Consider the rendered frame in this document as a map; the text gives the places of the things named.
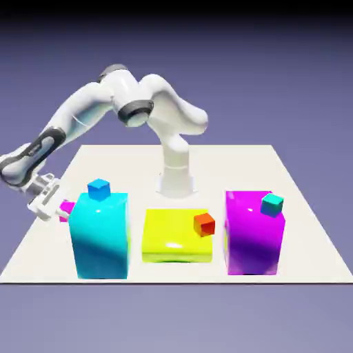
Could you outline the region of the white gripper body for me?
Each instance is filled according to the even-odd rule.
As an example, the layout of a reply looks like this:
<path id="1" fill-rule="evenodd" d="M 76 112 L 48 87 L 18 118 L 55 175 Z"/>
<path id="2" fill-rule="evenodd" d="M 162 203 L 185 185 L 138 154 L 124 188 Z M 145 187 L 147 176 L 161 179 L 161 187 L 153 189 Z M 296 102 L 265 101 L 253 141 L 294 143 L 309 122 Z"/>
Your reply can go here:
<path id="1" fill-rule="evenodd" d="M 27 204 L 27 208 L 43 221 L 49 221 L 61 204 L 61 181 L 53 179 Z"/>

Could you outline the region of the small magenta cube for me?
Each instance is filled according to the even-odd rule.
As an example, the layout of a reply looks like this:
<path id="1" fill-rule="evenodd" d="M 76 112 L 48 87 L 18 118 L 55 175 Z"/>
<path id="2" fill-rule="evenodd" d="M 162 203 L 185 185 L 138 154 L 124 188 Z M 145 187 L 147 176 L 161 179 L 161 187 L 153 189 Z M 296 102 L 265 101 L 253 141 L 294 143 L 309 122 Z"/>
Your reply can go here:
<path id="1" fill-rule="evenodd" d="M 70 214 L 72 213 L 74 207 L 75 207 L 75 202 L 73 201 L 69 201 L 69 200 L 64 200 L 61 205 L 60 205 L 60 208 L 64 211 L 66 211 L 68 214 L 69 214 L 69 217 L 70 217 Z M 59 221 L 62 222 L 62 223 L 66 223 L 68 222 L 68 219 L 65 219 L 65 218 L 62 218 L 59 216 Z"/>

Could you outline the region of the small blue cube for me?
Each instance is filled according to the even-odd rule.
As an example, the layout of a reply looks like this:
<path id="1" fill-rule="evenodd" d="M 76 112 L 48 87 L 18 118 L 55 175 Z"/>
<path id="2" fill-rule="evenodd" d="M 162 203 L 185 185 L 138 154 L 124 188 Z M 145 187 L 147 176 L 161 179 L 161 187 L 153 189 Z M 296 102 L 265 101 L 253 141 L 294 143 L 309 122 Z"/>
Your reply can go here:
<path id="1" fill-rule="evenodd" d="M 88 184 L 88 195 L 95 201 L 103 201 L 111 195 L 110 182 L 103 179 L 95 179 Z"/>

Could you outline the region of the small orange cube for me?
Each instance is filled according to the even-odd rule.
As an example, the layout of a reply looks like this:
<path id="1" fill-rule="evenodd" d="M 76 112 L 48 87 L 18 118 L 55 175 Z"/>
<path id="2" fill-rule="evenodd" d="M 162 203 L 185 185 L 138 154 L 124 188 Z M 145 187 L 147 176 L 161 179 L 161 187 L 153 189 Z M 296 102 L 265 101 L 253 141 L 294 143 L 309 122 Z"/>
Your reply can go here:
<path id="1" fill-rule="evenodd" d="M 215 220 L 209 213 L 194 216 L 194 230 L 200 237 L 211 236 L 215 232 Z"/>

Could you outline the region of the small teal cube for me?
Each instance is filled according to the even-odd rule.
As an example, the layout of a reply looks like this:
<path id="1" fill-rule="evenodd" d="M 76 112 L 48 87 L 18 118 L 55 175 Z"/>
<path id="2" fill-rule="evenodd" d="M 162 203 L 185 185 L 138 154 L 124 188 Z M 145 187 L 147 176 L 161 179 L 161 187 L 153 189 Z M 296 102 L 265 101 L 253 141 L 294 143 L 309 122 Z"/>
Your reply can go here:
<path id="1" fill-rule="evenodd" d="M 270 217 L 277 217 L 283 209 L 284 198 L 273 193 L 266 194 L 261 199 L 261 213 Z"/>

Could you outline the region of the large cyan box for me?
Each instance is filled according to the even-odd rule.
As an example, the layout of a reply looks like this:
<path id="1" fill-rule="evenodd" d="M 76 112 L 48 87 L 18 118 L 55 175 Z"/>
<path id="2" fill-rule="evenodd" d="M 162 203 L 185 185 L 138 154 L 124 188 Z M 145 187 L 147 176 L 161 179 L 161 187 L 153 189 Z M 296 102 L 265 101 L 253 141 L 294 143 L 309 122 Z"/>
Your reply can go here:
<path id="1" fill-rule="evenodd" d="M 126 279 L 129 266 L 128 195 L 102 201 L 82 193 L 68 220 L 80 279 Z"/>

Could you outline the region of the large yellow box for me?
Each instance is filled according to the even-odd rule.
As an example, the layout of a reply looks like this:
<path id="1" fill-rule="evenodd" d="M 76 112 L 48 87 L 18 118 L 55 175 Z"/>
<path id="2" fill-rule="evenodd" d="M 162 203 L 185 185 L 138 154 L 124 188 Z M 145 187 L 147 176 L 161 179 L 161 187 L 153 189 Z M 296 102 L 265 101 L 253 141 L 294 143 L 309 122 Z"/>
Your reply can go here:
<path id="1" fill-rule="evenodd" d="M 141 243 L 146 263 L 209 263 L 212 236 L 200 237 L 194 230 L 194 216 L 206 209 L 148 209 Z"/>

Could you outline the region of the large magenta box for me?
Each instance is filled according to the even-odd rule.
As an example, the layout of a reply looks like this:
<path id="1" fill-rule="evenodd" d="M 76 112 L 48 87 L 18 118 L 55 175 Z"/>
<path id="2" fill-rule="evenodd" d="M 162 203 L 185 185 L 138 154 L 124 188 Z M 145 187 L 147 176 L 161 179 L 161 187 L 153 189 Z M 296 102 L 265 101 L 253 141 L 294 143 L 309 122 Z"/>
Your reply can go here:
<path id="1" fill-rule="evenodd" d="M 261 213 L 261 199 L 271 191 L 225 193 L 224 252 L 229 275 L 275 275 L 285 218 Z"/>

